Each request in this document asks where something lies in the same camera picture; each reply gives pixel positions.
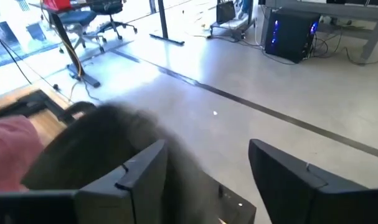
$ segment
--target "wooden desk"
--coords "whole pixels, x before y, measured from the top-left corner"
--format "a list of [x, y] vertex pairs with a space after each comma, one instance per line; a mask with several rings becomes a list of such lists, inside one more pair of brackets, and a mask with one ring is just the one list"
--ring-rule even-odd
[[[6, 93], [5, 95], [0, 96], [0, 107], [14, 103], [19, 98], [38, 89], [39, 88], [37, 86], [32, 85]], [[41, 90], [62, 108], [68, 107], [69, 104], [67, 103], [67, 99], [56, 93], [54, 90], [51, 90], [50, 88], [41, 88]], [[36, 128], [40, 140], [45, 146], [48, 145], [48, 143], [50, 143], [51, 140], [53, 140], [54, 137], [56, 137], [56, 135], [58, 135], [65, 128], [65, 124], [59, 122], [54, 114], [48, 110], [35, 114], [29, 119]]]

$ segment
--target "desk frame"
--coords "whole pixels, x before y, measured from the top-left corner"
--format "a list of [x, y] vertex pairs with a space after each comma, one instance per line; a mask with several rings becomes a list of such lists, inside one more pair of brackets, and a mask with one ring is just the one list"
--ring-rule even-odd
[[52, 112], [65, 125], [70, 125], [75, 121], [71, 114], [65, 114], [65, 110], [42, 90], [32, 92], [19, 98], [16, 102], [0, 108], [0, 118], [12, 115], [23, 115], [28, 118], [43, 110]]
[[[59, 34], [60, 38], [63, 40], [63, 44], [65, 45], [65, 48], [67, 49], [67, 52], [69, 53], [69, 56], [71, 58], [72, 64], [67, 65], [67, 68], [73, 73], [71, 75], [74, 79], [83, 79], [85, 82], [87, 82], [89, 85], [97, 88], [100, 86], [100, 82], [96, 80], [95, 78], [88, 75], [84, 69], [82, 63], [79, 61], [78, 55], [75, 52], [74, 48], [72, 47], [71, 41], [64, 29], [64, 26], [62, 24], [62, 21], [60, 20], [59, 14], [63, 12], [69, 12], [77, 9], [81, 9], [83, 7], [87, 7], [90, 4], [89, 3], [82, 3], [82, 4], [72, 4], [71, 8], [68, 9], [61, 9], [61, 10], [54, 10], [50, 9], [47, 6], [43, 5], [41, 7], [40, 4], [34, 4], [29, 3], [30, 6], [37, 7], [39, 9], [43, 9], [49, 13], [49, 19], [54, 24], [57, 33]], [[81, 67], [81, 77], [78, 76], [79, 67]]]
[[168, 36], [168, 28], [166, 25], [166, 19], [165, 19], [165, 8], [164, 8], [164, 1], [158, 0], [158, 11], [159, 11], [159, 19], [161, 20], [161, 29], [163, 30], [163, 35], [156, 35], [156, 34], [150, 34], [151, 37], [154, 37], [156, 39], [165, 40], [171, 43], [174, 43], [176, 45], [183, 46], [184, 41], [182, 40], [173, 40], [170, 39]]

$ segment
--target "chair backrest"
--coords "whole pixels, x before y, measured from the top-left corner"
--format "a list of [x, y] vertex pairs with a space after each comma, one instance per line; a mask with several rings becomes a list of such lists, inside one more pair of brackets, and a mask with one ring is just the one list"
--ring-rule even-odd
[[90, 10], [99, 14], [116, 14], [122, 11], [122, 0], [87, 0]]

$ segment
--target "blue office chair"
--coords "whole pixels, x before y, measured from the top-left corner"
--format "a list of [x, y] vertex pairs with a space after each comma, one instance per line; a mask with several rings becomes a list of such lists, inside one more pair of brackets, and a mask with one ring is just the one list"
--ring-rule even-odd
[[98, 45], [100, 52], [104, 53], [104, 48], [98, 41], [100, 38], [103, 39], [103, 42], [106, 42], [106, 40], [100, 35], [87, 34], [85, 32], [91, 21], [93, 21], [96, 16], [96, 12], [93, 11], [70, 11], [59, 15], [62, 24], [65, 26], [65, 30], [78, 35], [78, 40], [74, 45], [74, 49], [76, 49], [80, 44], [82, 44], [83, 48], [86, 48], [85, 43], [90, 42]]
[[112, 15], [117, 14], [122, 11], [123, 3], [122, 0], [87, 0], [88, 3], [91, 3], [90, 10], [93, 12], [96, 12], [96, 14], [101, 16], [109, 16], [110, 21], [106, 24], [103, 24], [100, 29], [98, 30], [98, 33], [104, 33], [107, 30], [113, 29], [114, 32], [116, 32], [118, 39], [122, 40], [122, 36], [118, 33], [117, 27], [122, 26], [123, 28], [126, 28], [127, 26], [130, 26], [133, 28], [133, 31], [135, 34], [138, 32], [137, 28], [135, 26], [132, 26], [130, 24], [126, 24], [124, 22], [116, 22], [113, 20]]

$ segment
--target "computer tower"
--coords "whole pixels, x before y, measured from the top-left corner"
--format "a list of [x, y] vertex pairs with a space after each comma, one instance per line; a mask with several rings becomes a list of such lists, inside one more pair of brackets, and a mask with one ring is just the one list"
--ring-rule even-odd
[[265, 52], [298, 63], [312, 49], [320, 14], [279, 9], [270, 14]]

